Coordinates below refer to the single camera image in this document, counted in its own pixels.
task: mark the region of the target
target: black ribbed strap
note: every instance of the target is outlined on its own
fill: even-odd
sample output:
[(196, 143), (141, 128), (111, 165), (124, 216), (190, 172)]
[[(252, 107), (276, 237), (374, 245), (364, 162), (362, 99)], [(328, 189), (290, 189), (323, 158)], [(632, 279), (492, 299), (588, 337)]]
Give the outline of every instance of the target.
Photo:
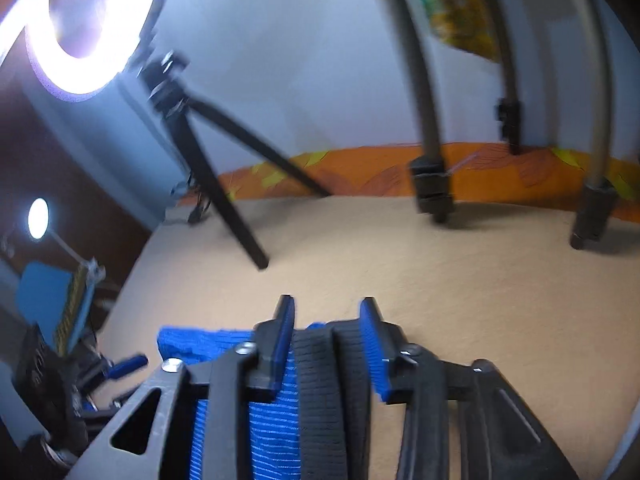
[(301, 476), (366, 480), (370, 383), (358, 322), (332, 322), (293, 337)]

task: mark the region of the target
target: blue striped fabric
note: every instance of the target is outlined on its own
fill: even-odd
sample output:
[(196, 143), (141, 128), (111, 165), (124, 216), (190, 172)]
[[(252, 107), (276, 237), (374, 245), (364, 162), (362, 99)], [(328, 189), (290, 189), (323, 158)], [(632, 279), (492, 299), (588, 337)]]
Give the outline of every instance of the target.
[[(215, 359), (250, 337), (251, 332), (247, 331), (163, 328), (158, 334), (158, 349), (163, 359), (177, 357), (187, 364), (194, 364)], [(200, 480), (202, 473), (206, 413), (207, 401), (200, 400), (193, 430), (190, 480)], [(249, 428), (254, 478), (299, 480), (298, 386), (291, 349), (276, 401), (273, 404), (249, 403)]]

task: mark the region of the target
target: black cable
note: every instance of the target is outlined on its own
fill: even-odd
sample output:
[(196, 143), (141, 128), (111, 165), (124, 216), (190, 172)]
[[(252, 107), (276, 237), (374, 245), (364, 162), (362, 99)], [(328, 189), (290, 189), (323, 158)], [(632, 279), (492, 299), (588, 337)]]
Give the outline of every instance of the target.
[(178, 152), (176, 147), (167, 140), (167, 138), (162, 134), (162, 132), (160, 132), (160, 130), (158, 130), (158, 127), (153, 123), (149, 115), (142, 109), (133, 95), (130, 94), (129, 89), (127, 89), (127, 87), (121, 80), (121, 76), (118, 74), (115, 79), (118, 91), (122, 95), (122, 98), (126, 101), (127, 105), (129, 105), (129, 108), (131, 108), (133, 113), (138, 116), (138, 118), (146, 126), (146, 129), (149, 130), (149, 133), (151, 133), (156, 142), (165, 151), (165, 153), (169, 155), (178, 164), (178, 166), (180, 166), (182, 172), (184, 174), (190, 174), (191, 170), (182, 158), (180, 152)]

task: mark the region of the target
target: tripod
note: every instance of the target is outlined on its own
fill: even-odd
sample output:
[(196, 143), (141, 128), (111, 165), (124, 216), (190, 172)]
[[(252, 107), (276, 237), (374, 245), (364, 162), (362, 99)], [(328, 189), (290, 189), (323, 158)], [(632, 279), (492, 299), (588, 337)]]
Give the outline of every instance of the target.
[(147, 62), (140, 71), (140, 77), (150, 91), (150, 100), (154, 108), (162, 114), (162, 121), (169, 130), (171, 140), (191, 169), (200, 189), (220, 213), (255, 265), (260, 270), (266, 269), (269, 258), (227, 197), (189, 124), (187, 112), (191, 110), (209, 120), (319, 196), (329, 196), (331, 193), (228, 115), (211, 104), (187, 95), (180, 83), (172, 77), (174, 69), (185, 67), (186, 63), (171, 52), (162, 61)]

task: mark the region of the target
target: silver bolt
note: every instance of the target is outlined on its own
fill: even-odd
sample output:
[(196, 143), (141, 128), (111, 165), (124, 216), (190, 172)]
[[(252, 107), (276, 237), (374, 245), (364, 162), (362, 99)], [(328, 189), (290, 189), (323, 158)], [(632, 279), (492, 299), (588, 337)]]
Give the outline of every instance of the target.
[(175, 374), (181, 366), (182, 359), (170, 357), (164, 363), (162, 363), (162, 370), (164, 370), (165, 372), (169, 372), (170, 374)]
[(417, 344), (409, 343), (400, 351), (400, 353), (409, 357), (415, 357), (422, 353), (422, 348), (420, 348), (420, 346), (418, 346)]
[(245, 341), (236, 346), (236, 353), (240, 355), (249, 355), (258, 349), (258, 345), (252, 341)]

